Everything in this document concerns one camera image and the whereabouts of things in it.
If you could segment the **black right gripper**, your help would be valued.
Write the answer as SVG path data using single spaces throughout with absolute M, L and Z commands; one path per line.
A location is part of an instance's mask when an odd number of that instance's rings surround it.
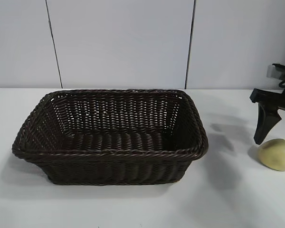
M 250 95 L 253 103 L 258 103 L 258 121 L 254 141 L 261 144 L 271 129 L 281 121 L 278 110 L 285 111 L 285 89 L 282 93 L 270 92 L 255 88 Z

